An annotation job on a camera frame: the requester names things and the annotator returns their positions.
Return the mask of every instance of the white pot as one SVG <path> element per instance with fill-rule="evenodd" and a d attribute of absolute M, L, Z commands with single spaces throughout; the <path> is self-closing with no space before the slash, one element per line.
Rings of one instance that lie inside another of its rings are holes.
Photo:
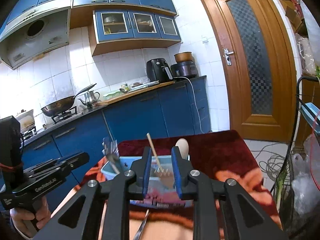
<path fill-rule="evenodd" d="M 25 133 L 30 128 L 35 126 L 35 119 L 33 117 L 33 109 L 27 112 L 20 113 L 16 116 L 20 123 L 20 132 Z"/>

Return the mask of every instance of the screw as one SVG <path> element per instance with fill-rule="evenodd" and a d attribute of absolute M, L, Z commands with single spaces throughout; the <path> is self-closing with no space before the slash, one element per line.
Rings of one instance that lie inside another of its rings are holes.
<path fill-rule="evenodd" d="M 133 170 L 127 170 L 124 172 L 124 175 L 127 177 L 133 176 L 134 175 L 134 171 Z"/>
<path fill-rule="evenodd" d="M 89 187 L 94 187 L 96 185 L 97 185 L 97 181 L 96 180 L 91 179 L 91 180 L 88 181 L 88 186 Z"/>
<path fill-rule="evenodd" d="M 237 184 L 237 181 L 235 179 L 227 179 L 227 183 L 229 186 L 234 186 Z"/>
<path fill-rule="evenodd" d="M 200 175 L 200 171 L 198 171 L 198 170 L 192 170 L 192 171 L 190 171 L 190 174 L 191 174 L 191 176 L 196 177 L 196 176 L 199 176 L 199 175 Z"/>

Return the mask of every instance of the white tile wall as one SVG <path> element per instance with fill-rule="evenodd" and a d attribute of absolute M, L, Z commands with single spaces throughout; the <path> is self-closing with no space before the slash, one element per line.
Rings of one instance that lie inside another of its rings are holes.
<path fill-rule="evenodd" d="M 298 79 L 302 72 L 294 34 L 279 0 L 273 1 L 290 37 Z M 183 42 L 168 48 L 171 63 L 175 64 L 174 54 L 192 52 L 199 74 L 207 75 L 206 87 L 211 128 L 213 131 L 227 130 L 230 125 L 226 79 L 217 40 L 209 18 L 200 0 L 173 0 L 173 3 L 178 12 L 176 23 Z M 208 39 L 207 43 L 202 43 L 203 37 Z"/>
<path fill-rule="evenodd" d="M 146 62 L 163 57 L 169 65 L 167 49 L 134 49 L 91 56 L 87 27 L 70 30 L 70 44 L 46 53 L 44 57 L 29 61 L 12 71 L 0 63 L 0 96 L 7 103 L 0 104 L 0 118 L 16 116 L 22 109 L 34 110 L 37 129 L 51 118 L 41 108 L 61 98 L 75 95 L 90 84 L 103 95 L 117 90 L 124 83 L 146 79 Z M 74 106 L 85 109 L 77 96 Z"/>

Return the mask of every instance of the wooden stick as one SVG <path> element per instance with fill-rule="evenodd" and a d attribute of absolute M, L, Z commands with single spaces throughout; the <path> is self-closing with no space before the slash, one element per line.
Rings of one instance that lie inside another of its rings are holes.
<path fill-rule="evenodd" d="M 155 147 L 153 146 L 153 142 L 151 140 L 151 136 L 150 136 L 150 133 L 147 133 L 147 138 L 148 138 L 148 141 L 149 141 L 149 144 L 150 144 L 150 147 L 151 147 L 151 150 L 152 150 L 152 153 L 153 153 L 153 156 L 156 158 L 156 162 L 159 166 L 159 169 L 161 172 L 164 172 L 164 168 L 162 168 L 161 164 L 160 164 L 160 161 L 158 159 L 158 155 L 156 153 L 156 150 L 155 150 Z"/>

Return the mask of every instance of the brown bowl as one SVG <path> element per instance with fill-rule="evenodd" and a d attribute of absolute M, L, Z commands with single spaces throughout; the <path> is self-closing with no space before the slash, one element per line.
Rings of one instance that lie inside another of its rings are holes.
<path fill-rule="evenodd" d="M 176 62 L 184 62 L 184 61 L 192 61 L 193 57 L 192 57 L 192 53 L 189 52 L 182 52 L 182 53 L 178 53 L 176 55 L 174 55 L 174 58 L 176 60 Z"/>

